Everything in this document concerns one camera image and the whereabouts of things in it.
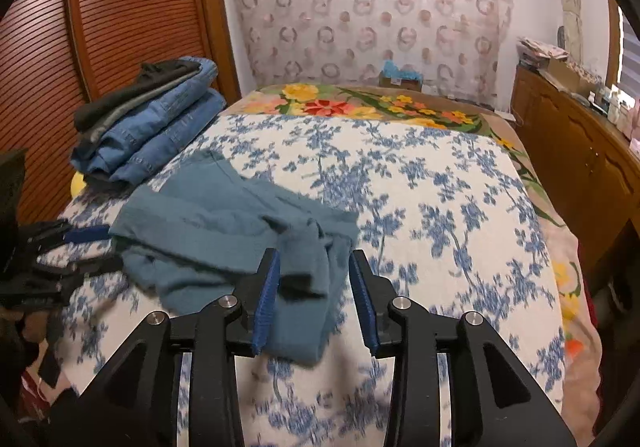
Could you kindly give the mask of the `person left hand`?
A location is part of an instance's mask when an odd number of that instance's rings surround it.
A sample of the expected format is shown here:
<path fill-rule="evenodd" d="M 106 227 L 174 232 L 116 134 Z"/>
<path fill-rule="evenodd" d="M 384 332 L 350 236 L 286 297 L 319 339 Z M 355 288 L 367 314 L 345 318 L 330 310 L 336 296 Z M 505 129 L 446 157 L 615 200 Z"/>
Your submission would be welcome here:
<path fill-rule="evenodd" d="M 54 311 L 10 311 L 1 308 L 1 354 L 38 356 Z"/>

